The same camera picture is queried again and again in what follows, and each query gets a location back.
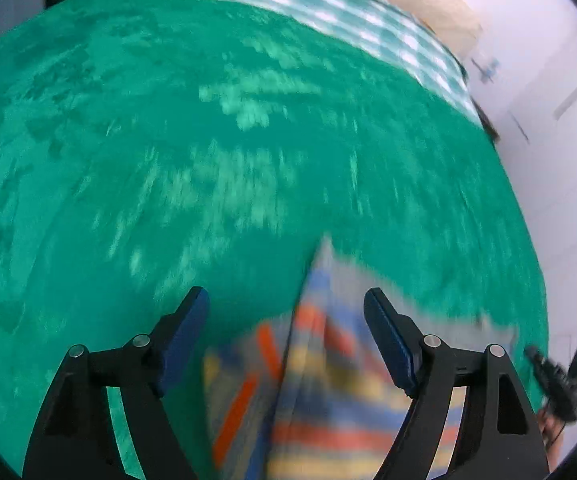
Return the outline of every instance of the human hand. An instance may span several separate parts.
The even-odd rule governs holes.
[[[548,413],[544,408],[537,412],[537,425],[542,432],[543,443],[546,447],[546,458],[548,459],[548,468],[551,472],[559,463],[561,454],[561,445],[563,444],[564,422],[556,416]]]

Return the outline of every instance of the gingham cloth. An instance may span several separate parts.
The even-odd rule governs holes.
[[[410,73],[479,124],[462,67],[415,17],[386,0],[229,0],[285,14]]]

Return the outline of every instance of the metal screw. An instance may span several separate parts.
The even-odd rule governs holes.
[[[431,348],[437,348],[439,345],[442,344],[442,340],[437,337],[436,335],[429,334],[424,336],[424,343]]]
[[[506,352],[502,346],[491,345],[491,354],[493,354],[495,357],[503,357],[505,353]]]
[[[68,349],[69,357],[79,357],[84,353],[84,345],[73,345]]]
[[[150,342],[151,338],[149,338],[149,336],[146,334],[139,334],[133,338],[133,346],[136,346],[137,348],[148,346]]]

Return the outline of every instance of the green tablecloth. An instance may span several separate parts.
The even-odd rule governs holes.
[[[119,346],[193,284],[212,298],[202,344],[232,338],[293,307],[324,232],[426,311],[545,345],[494,148],[403,70],[216,0],[69,0],[6,35],[0,452],[21,469],[70,345]],[[198,360],[165,404],[211,477]]]

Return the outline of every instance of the striped towel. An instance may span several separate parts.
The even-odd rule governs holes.
[[[411,400],[397,388],[363,316],[363,296],[387,286],[319,250],[291,319],[262,322],[204,359],[209,436],[224,480],[372,480],[393,445]],[[397,310],[409,307],[383,289]],[[508,345],[488,326],[435,323],[422,332]],[[465,388],[453,391],[429,478],[446,472]]]

